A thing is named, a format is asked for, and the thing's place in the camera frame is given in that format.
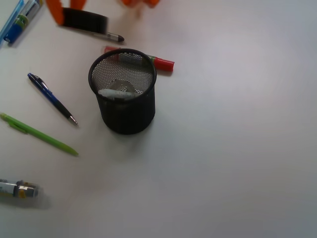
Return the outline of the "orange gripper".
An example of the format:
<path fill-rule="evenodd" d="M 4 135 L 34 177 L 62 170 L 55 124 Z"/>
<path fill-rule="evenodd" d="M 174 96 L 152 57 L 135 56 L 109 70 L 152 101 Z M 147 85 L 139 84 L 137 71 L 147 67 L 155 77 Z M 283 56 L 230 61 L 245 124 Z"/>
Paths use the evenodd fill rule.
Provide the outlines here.
<path fill-rule="evenodd" d="M 149 7 L 155 7 L 160 2 L 160 0 L 121 0 L 121 2 L 128 7 L 135 7 L 139 4 L 145 4 Z M 70 8 L 83 10 L 85 4 L 86 0 L 71 0 Z"/>

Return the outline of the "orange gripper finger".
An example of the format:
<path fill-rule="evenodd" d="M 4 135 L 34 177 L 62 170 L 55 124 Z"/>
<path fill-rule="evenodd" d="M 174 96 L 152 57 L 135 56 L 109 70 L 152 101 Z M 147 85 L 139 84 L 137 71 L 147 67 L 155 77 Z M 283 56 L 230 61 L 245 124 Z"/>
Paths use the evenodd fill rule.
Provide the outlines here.
<path fill-rule="evenodd" d="M 57 25 L 62 25 L 64 23 L 64 14 L 60 0 L 46 0 L 46 4 Z"/>

